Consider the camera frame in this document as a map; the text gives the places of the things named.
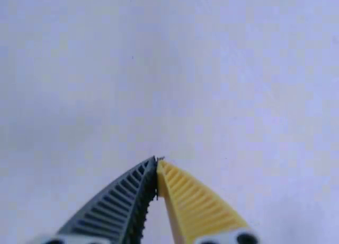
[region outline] plastic gripper jaw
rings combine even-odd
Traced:
[[[155,157],[136,165],[82,207],[58,232],[140,243],[157,188]]]
[[[157,175],[158,195],[165,198],[176,244],[194,243],[202,236],[248,228],[230,205],[189,173],[161,160]]]

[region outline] screw hole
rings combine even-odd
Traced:
[[[212,240],[207,240],[207,241],[203,241],[200,244],[219,244],[218,242],[212,241]]]
[[[64,244],[64,241],[54,239],[54,240],[50,240],[50,241],[46,242],[45,244]]]
[[[251,234],[243,233],[240,234],[237,238],[239,244],[257,244],[258,240]]]

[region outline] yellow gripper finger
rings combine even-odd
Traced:
[[[158,195],[165,198],[176,244],[247,228],[247,223],[217,194],[189,173],[158,161]]]

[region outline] table surface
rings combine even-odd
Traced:
[[[264,243],[330,243],[338,3],[0,0],[3,243],[55,232],[152,155]],[[164,202],[150,206],[143,243],[173,243]]]

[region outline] white background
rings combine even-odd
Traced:
[[[0,0],[0,78],[2,243],[154,154],[265,243],[337,239],[339,0]]]

